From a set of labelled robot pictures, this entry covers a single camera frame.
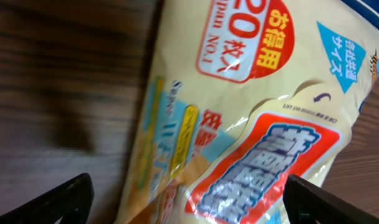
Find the yellow snack packet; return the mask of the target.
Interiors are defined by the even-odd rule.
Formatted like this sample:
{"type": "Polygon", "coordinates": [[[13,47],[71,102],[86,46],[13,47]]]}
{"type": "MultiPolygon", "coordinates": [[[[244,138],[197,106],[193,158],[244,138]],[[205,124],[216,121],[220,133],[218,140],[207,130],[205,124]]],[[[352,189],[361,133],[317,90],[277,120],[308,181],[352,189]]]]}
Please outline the yellow snack packet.
{"type": "Polygon", "coordinates": [[[166,0],[117,223],[287,223],[379,76],[379,1],[166,0]]]}

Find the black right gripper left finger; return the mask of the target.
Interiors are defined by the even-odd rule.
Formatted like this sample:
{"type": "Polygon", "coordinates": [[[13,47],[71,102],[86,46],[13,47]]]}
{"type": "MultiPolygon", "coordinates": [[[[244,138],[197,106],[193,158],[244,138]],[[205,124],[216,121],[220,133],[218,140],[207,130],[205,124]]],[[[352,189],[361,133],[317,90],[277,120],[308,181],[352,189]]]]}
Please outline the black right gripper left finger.
{"type": "Polygon", "coordinates": [[[86,224],[94,199],[88,173],[82,173],[0,216],[0,224],[86,224]]]}

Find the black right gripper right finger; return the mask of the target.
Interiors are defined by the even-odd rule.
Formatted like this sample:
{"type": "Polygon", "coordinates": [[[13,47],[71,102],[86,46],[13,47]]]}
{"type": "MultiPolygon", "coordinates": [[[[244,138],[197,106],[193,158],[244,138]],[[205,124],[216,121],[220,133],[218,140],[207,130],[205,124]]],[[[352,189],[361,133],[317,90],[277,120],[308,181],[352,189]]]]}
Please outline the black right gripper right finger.
{"type": "Polygon", "coordinates": [[[294,174],[286,180],[283,202],[291,224],[379,224],[379,218],[294,174]]]}

